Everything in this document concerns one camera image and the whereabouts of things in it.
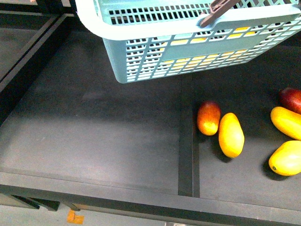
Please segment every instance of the mango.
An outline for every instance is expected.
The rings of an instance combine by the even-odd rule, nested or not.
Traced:
[[[283,107],[301,114],[301,90],[287,87],[279,92],[279,99]]]
[[[278,106],[273,108],[270,116],[278,130],[293,139],[301,140],[301,114]]]
[[[236,158],[243,151],[245,136],[234,113],[222,117],[218,140],[222,152],[229,158]]]
[[[198,109],[198,129],[201,133],[212,136],[218,130],[221,109],[214,101],[205,101]]]
[[[270,157],[269,166],[282,176],[292,176],[301,172],[301,141],[283,143]]]

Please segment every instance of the floor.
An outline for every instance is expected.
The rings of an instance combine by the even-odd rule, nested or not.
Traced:
[[[57,212],[44,207],[39,210],[1,206],[0,225],[2,226],[75,226],[67,223],[70,208],[61,204]],[[76,212],[84,216],[85,226],[164,226],[163,221],[140,219],[87,210]]]

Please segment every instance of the light blue plastic basket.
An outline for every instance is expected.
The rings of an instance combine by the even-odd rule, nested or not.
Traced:
[[[121,83],[246,63],[301,30],[297,0],[243,0],[207,27],[208,0],[76,0]]]

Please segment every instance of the brown basket handle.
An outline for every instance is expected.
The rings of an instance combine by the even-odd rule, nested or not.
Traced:
[[[213,0],[210,4],[210,14],[201,21],[200,26],[206,27],[211,24],[215,19],[219,18],[231,7],[239,3],[240,0]]]

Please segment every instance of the black shelf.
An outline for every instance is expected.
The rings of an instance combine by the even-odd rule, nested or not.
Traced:
[[[0,106],[9,106],[0,192],[191,225],[301,225],[300,175],[284,179],[266,164],[289,140],[269,113],[279,89],[301,89],[300,47],[120,84],[102,39],[78,22],[57,17],[0,83]],[[240,120],[246,142],[236,159],[196,130],[208,99]]]

